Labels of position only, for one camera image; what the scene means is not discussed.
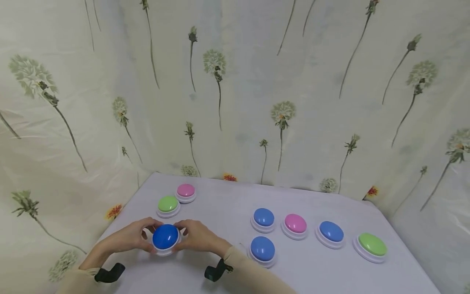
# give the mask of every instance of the green button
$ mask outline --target green button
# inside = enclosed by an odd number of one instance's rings
[[[359,243],[364,249],[366,249],[373,255],[384,256],[387,253],[387,246],[385,246],[385,243],[372,234],[361,234],[359,236]]]
[[[165,196],[158,202],[158,210],[161,212],[170,212],[178,206],[178,200],[173,195]]]

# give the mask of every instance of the sleeve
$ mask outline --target sleeve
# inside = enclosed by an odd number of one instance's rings
[[[55,294],[98,294],[99,283],[94,280],[99,268],[69,270],[62,279]]]
[[[231,275],[244,283],[253,293],[296,294],[296,292],[275,274],[249,259],[244,253],[231,247],[224,256],[224,263],[234,268]]]

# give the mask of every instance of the curtain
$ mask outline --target curtain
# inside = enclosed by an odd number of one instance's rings
[[[2,290],[52,293],[158,171],[372,201],[470,291],[467,1],[4,6]]]

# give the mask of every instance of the blue button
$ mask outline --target blue button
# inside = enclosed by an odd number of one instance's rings
[[[250,245],[251,253],[257,259],[267,262],[274,258],[274,244],[266,237],[256,237]]]
[[[343,230],[337,224],[328,221],[320,224],[320,232],[328,240],[333,242],[340,242],[345,236]]]
[[[178,241],[179,236],[180,233],[175,226],[172,224],[164,224],[158,227],[155,233],[153,233],[153,246],[162,250],[168,249]]]
[[[263,227],[269,227],[274,223],[274,214],[271,210],[266,208],[258,208],[255,211],[253,218],[257,224]]]

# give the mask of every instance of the hand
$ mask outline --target hand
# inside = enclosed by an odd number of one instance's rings
[[[184,220],[175,223],[174,226],[180,230],[185,229],[183,236],[187,236],[173,247],[174,252],[183,249],[206,251],[223,258],[227,250],[232,247],[230,243],[214,234],[200,221]]]

